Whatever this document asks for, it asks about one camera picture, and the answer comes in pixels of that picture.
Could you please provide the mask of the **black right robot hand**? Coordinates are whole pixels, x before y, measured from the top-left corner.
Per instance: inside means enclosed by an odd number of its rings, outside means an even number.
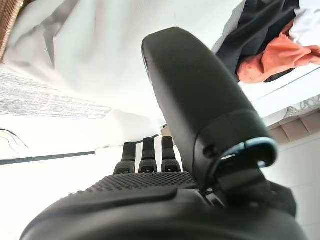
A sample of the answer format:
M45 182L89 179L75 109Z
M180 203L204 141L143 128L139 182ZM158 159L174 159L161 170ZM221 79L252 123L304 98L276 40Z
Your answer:
M178 27L145 37L141 52L184 170L164 142L156 172L146 142L139 173L126 151L114 175L49 206L21 239L306 239L291 190L261 171L277 143L224 64Z

